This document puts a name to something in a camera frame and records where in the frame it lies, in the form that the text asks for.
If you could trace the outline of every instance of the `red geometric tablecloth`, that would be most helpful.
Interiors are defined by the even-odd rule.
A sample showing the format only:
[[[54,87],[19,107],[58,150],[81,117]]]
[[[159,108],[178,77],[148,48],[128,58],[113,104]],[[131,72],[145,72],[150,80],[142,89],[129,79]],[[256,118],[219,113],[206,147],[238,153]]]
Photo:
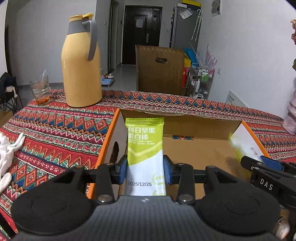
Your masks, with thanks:
[[[117,108],[242,120],[272,158],[296,162],[296,138],[282,128],[280,117],[259,110],[133,91],[103,91],[102,101],[86,108],[69,107],[63,90],[53,90],[51,98],[51,103],[44,107],[32,101],[0,129],[11,142],[20,132],[26,136],[9,169],[12,182],[0,196],[0,213],[14,229],[10,208],[15,198],[67,168],[75,165],[94,168]],[[6,238],[0,227],[0,240]]]

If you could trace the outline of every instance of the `thermos lid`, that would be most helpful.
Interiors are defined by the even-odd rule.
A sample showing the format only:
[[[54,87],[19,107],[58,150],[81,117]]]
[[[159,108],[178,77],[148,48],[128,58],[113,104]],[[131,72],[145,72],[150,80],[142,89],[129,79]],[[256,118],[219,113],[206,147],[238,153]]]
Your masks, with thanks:
[[[72,21],[77,21],[77,20],[82,20],[83,18],[87,18],[89,20],[92,20],[92,17],[94,16],[93,13],[87,13],[87,14],[78,14],[78,15],[74,15],[74,16],[71,16],[69,18],[69,22],[72,22]]]

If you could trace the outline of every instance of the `black chair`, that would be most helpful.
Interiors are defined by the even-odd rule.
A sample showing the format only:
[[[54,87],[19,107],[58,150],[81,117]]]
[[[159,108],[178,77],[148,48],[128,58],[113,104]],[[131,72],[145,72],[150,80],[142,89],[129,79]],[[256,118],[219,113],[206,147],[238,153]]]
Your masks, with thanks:
[[[15,98],[14,92],[7,92],[6,87],[13,86],[15,88],[15,92],[17,97]],[[17,110],[21,110],[23,108],[22,100],[20,98],[20,94],[17,87],[17,78],[11,77],[10,74],[5,72],[0,78],[0,109],[7,111],[7,107],[12,111],[12,113],[16,113]]]

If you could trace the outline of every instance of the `open cardboard box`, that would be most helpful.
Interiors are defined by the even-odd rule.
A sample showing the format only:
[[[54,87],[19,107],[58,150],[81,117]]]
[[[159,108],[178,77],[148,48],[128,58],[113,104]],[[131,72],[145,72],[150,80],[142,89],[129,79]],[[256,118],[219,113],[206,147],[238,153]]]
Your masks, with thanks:
[[[102,148],[97,166],[110,162],[110,154],[114,143],[119,145],[120,160],[126,149],[127,128],[126,118],[156,118],[164,117],[163,127],[163,154],[168,155],[173,163],[183,162],[190,164],[194,169],[204,170],[212,165],[224,171],[249,181],[247,171],[241,167],[235,149],[230,142],[230,136],[244,141],[258,156],[268,154],[258,138],[245,122],[239,120],[217,120],[192,115],[166,115],[147,113],[135,110],[118,110],[110,125],[105,147]],[[117,196],[118,188],[114,185]],[[89,187],[88,197],[93,196],[94,184]],[[178,185],[167,185],[167,195],[176,198]],[[203,184],[195,184],[196,199],[202,198],[205,193]],[[120,186],[119,194],[124,194],[124,185]]]
[[[13,114],[11,111],[0,111],[0,128],[4,126],[8,120],[13,117]]]

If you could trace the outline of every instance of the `refrigerator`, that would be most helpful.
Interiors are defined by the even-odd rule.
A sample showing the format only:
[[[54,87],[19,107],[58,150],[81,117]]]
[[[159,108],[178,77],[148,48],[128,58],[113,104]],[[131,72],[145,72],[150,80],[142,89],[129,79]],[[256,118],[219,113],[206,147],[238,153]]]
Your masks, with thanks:
[[[170,35],[170,48],[183,50],[184,48],[191,48],[191,43],[193,49],[196,51],[198,36],[196,41],[196,33],[194,35],[193,40],[191,40],[191,38],[196,25],[198,12],[192,10],[192,15],[186,19],[183,19],[180,14],[185,12],[186,10],[187,8],[180,7],[178,5],[174,7],[171,22],[172,28]]]

